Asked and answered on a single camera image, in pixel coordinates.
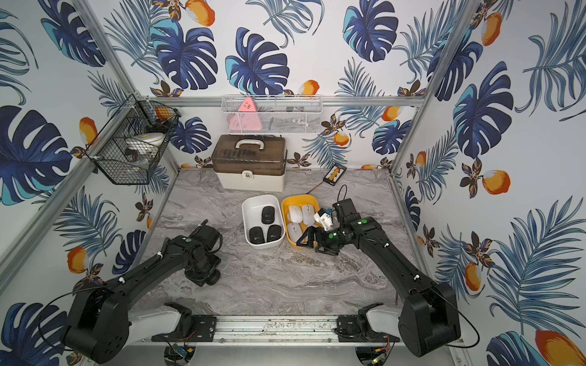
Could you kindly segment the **white mouse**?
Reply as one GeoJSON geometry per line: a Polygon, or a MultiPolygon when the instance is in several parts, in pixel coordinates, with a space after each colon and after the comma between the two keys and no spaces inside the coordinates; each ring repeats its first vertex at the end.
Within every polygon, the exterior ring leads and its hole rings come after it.
{"type": "Polygon", "coordinates": [[[287,224],[287,233],[290,242],[295,245],[301,239],[303,230],[299,224],[289,223],[287,224]]]}
{"type": "Polygon", "coordinates": [[[315,210],[314,206],[311,204],[304,204],[302,205],[302,216],[303,216],[303,224],[310,227],[314,225],[315,219],[315,210]]]}
{"type": "Polygon", "coordinates": [[[301,224],[304,221],[302,208],[297,205],[288,206],[289,220],[293,224],[301,224]]]}

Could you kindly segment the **yellow storage tray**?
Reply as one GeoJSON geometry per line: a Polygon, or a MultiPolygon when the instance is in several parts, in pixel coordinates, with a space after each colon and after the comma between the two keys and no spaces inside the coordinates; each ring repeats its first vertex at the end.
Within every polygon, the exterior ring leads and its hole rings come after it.
{"type": "MultiPolygon", "coordinates": [[[[320,205],[318,204],[317,198],[315,198],[313,195],[295,195],[295,196],[290,196],[288,198],[285,198],[282,201],[281,204],[281,209],[282,209],[282,214],[283,214],[283,218],[285,220],[285,232],[286,232],[286,237],[288,242],[290,243],[291,246],[298,248],[297,243],[295,245],[293,245],[289,238],[288,238],[288,233],[287,233],[287,224],[291,223],[289,220],[289,216],[288,216],[288,206],[289,205],[297,205],[299,207],[302,207],[302,205],[304,204],[311,204],[314,206],[314,210],[315,213],[317,213],[320,210],[320,205]]],[[[299,224],[303,230],[303,233],[305,232],[305,230],[308,229],[308,226],[304,225],[303,222],[301,224],[299,224]]],[[[317,222],[315,221],[314,225],[312,225],[311,227],[320,227],[320,225],[317,224],[317,222]]]]}

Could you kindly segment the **black mouse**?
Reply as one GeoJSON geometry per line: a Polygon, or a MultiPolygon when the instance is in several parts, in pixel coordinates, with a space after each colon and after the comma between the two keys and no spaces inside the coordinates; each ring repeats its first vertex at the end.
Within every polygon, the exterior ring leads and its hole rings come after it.
{"type": "Polygon", "coordinates": [[[266,242],[262,227],[250,228],[249,241],[252,245],[264,244],[266,242]]]}
{"type": "Polygon", "coordinates": [[[221,278],[221,273],[219,270],[214,270],[214,272],[206,279],[206,284],[209,286],[215,285],[219,279],[221,278]]]}
{"type": "Polygon", "coordinates": [[[269,226],[267,230],[266,241],[267,242],[276,242],[277,240],[281,239],[282,236],[282,227],[277,224],[272,224],[269,226]]]}
{"type": "Polygon", "coordinates": [[[272,224],[274,224],[275,219],[276,219],[276,209],[271,205],[264,206],[261,211],[262,224],[272,225],[272,224]]]}

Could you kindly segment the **white storage tray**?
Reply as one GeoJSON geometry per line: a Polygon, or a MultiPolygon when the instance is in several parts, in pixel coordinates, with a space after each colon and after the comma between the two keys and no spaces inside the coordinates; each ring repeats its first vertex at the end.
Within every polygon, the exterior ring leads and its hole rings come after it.
{"type": "Polygon", "coordinates": [[[254,249],[268,249],[279,246],[285,240],[285,223],[282,218],[282,210],[279,205],[279,200],[273,195],[259,195],[252,198],[248,198],[242,205],[242,215],[244,222],[244,234],[247,243],[254,249]],[[262,224],[261,222],[261,211],[264,206],[271,205],[276,209],[276,219],[274,224],[282,227],[281,239],[276,242],[265,242],[264,244],[252,245],[249,241],[249,231],[252,227],[262,227],[263,233],[267,236],[267,230],[270,225],[262,224]]]}

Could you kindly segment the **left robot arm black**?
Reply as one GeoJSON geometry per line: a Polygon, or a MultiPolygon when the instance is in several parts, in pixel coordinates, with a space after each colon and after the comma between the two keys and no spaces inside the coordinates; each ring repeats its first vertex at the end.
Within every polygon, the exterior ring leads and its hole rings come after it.
{"type": "Polygon", "coordinates": [[[111,361],[130,341],[130,310],[177,271],[199,287],[221,277],[217,252],[223,236],[204,221],[188,236],[166,239],[161,250],[126,274],[74,293],[60,342],[99,364],[111,361]]]}

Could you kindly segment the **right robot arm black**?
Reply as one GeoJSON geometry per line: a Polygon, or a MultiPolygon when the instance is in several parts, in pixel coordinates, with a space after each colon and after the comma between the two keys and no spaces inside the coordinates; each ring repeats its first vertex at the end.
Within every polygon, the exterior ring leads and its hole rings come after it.
{"type": "Polygon", "coordinates": [[[339,255],[353,245],[367,255],[391,282],[403,307],[395,312],[383,303],[359,310],[353,326],[337,329],[340,339],[375,342],[383,336],[401,340],[415,356],[424,356],[461,337],[456,292],[438,284],[396,248],[372,217],[362,217],[349,198],[334,204],[338,225],[310,226],[297,244],[317,253],[339,255]]]}

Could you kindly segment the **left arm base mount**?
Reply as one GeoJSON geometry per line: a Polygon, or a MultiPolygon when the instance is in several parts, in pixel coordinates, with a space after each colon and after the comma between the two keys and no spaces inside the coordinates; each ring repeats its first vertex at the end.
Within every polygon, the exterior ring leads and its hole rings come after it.
{"type": "Polygon", "coordinates": [[[195,315],[193,312],[175,302],[166,302],[164,310],[173,310],[179,315],[179,320],[170,331],[153,335],[154,342],[169,343],[210,343],[214,340],[218,318],[209,315],[195,315]]]}

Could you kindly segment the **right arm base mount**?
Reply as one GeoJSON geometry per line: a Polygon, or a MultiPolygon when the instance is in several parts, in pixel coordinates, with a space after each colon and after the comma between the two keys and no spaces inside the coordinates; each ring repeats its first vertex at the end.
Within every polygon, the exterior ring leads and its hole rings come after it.
{"type": "Polygon", "coordinates": [[[373,303],[358,310],[357,315],[343,315],[336,320],[333,332],[341,343],[399,342],[399,309],[373,303]]]}

